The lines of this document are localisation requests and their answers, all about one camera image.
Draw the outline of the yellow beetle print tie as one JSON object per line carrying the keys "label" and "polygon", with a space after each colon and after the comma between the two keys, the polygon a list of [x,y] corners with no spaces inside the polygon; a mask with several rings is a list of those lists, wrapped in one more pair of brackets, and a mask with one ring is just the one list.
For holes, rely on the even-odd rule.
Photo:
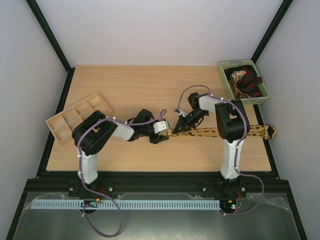
{"label": "yellow beetle print tie", "polygon": [[[265,140],[271,140],[278,133],[277,129],[271,124],[267,125],[250,125],[247,127],[247,136],[261,137]],[[203,127],[188,129],[187,131],[174,133],[173,130],[167,130],[163,135],[166,137],[212,137],[223,139],[240,139],[244,134],[244,128],[226,130],[222,127]]]}

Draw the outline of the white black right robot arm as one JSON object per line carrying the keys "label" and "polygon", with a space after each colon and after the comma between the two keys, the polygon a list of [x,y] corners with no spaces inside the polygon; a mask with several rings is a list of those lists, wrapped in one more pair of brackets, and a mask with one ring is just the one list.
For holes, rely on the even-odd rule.
{"label": "white black right robot arm", "polygon": [[218,191],[229,196],[236,189],[234,181],[240,176],[240,155],[244,139],[250,130],[250,123],[240,99],[225,99],[212,94],[198,94],[194,92],[189,95],[188,102],[192,111],[185,113],[180,109],[178,103],[175,112],[178,121],[173,130],[175,134],[195,129],[199,120],[215,114],[217,132],[224,140],[223,162],[220,168],[222,181],[218,183]]}

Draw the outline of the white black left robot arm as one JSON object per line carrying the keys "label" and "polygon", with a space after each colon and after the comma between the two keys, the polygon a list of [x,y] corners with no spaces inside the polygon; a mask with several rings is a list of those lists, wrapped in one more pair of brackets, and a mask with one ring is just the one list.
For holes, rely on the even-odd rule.
{"label": "white black left robot arm", "polygon": [[94,111],[71,134],[78,152],[80,180],[89,185],[98,178],[98,153],[111,137],[127,142],[148,137],[152,144],[168,140],[167,136],[161,135],[170,128],[164,118],[166,112],[163,109],[158,117],[154,117],[151,111],[142,109],[136,117],[121,121],[108,117],[100,110]]}

